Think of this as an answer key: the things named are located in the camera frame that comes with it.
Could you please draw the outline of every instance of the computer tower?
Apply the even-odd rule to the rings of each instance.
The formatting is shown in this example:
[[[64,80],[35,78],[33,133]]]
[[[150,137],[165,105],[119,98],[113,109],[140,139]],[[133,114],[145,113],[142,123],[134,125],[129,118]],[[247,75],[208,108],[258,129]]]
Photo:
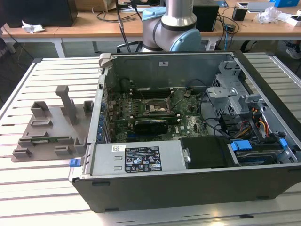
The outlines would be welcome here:
[[[212,32],[219,5],[212,0],[194,0],[193,13],[197,16],[197,26],[200,32]]]
[[[70,27],[77,16],[74,0],[2,0],[9,27],[27,24]]]

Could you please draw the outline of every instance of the white paper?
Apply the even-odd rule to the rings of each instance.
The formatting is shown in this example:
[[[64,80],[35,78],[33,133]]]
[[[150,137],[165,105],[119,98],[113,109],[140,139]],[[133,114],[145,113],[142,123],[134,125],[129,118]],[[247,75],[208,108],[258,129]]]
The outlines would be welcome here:
[[[293,14],[289,13],[280,13],[277,17],[276,20],[281,20],[281,21],[286,21],[289,17],[293,16]]]
[[[41,32],[45,29],[42,27],[42,25],[30,25],[22,21],[23,26],[22,29],[30,34],[33,34],[34,32]]]

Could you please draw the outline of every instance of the blue latch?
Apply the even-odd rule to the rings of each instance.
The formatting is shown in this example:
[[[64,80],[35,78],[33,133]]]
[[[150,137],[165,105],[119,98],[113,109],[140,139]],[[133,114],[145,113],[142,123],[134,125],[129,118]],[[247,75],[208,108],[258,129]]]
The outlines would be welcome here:
[[[284,149],[286,149],[286,147],[287,147],[287,142],[286,142],[286,140],[285,140],[284,138],[282,138],[282,139],[279,140],[279,142],[280,142],[280,144],[282,145],[282,147],[283,147]]]
[[[252,146],[248,140],[236,140],[233,143],[231,143],[231,147],[234,151],[252,149]]]
[[[70,167],[78,167],[78,166],[80,166],[80,159],[70,159],[69,166]]]

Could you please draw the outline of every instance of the sticker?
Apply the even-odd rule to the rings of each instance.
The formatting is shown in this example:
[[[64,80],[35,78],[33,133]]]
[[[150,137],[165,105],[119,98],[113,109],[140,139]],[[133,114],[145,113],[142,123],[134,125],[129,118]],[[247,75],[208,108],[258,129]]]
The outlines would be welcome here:
[[[166,66],[168,66],[168,61],[159,62],[159,66],[160,67],[166,67]]]
[[[126,173],[154,171],[162,171],[159,147],[125,148]]]
[[[113,145],[112,152],[124,152],[126,145]]]

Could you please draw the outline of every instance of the wooden desk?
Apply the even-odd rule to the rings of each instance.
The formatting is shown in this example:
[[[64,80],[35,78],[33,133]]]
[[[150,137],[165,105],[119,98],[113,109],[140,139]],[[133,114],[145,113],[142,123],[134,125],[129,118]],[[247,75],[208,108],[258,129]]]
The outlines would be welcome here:
[[[229,4],[230,7],[235,6],[235,3],[238,2],[236,0],[226,0],[226,2]],[[296,14],[298,9],[301,9],[301,2],[296,7],[283,7],[283,8],[277,8],[279,11],[282,11],[283,13],[290,13],[290,14]],[[220,8],[219,13],[222,16],[227,16],[229,18],[232,18],[233,9],[228,9],[224,12],[225,8]],[[289,38],[292,36],[298,36],[299,39],[301,39],[301,27],[293,27],[290,24],[282,21],[278,21],[277,24],[270,23],[270,24],[259,24],[254,18],[257,15],[257,13],[246,13],[244,21],[237,21],[239,24],[239,32],[235,34],[235,39],[241,39],[240,36],[262,36],[262,37],[271,37],[270,40],[279,40],[278,37],[287,37],[287,40],[290,40]],[[234,24],[228,19],[225,19],[226,23]],[[219,21],[216,22],[215,29],[218,31],[222,29],[222,25]]]
[[[227,0],[230,7],[235,6],[237,0]],[[301,2],[296,7],[278,8],[278,10],[295,14],[301,8]],[[219,12],[222,15],[226,8],[220,8]],[[224,16],[232,16],[233,9],[228,9],[224,12]],[[129,16],[130,13],[123,13],[121,17]],[[247,13],[244,21],[237,21],[240,26],[238,33],[233,37],[233,40],[300,40],[301,27],[292,27],[291,25],[279,21],[278,24],[259,24],[254,18],[256,13]],[[116,13],[108,13],[106,19],[116,19]],[[128,41],[142,40],[142,23],[138,16],[133,16],[134,21],[125,22],[125,32]],[[45,32],[29,34],[21,28],[6,29],[19,42],[52,42],[58,52],[59,57],[65,57],[64,42],[87,42],[93,43],[95,51],[97,51],[97,41],[123,41],[118,23],[108,23],[100,21],[92,12],[79,12],[78,18],[72,27],[46,27]],[[213,32],[202,32],[202,40],[209,41],[207,50],[214,49],[216,42],[220,39],[223,33],[222,25],[219,21],[216,22]],[[2,38],[6,43],[15,42],[4,31]]]

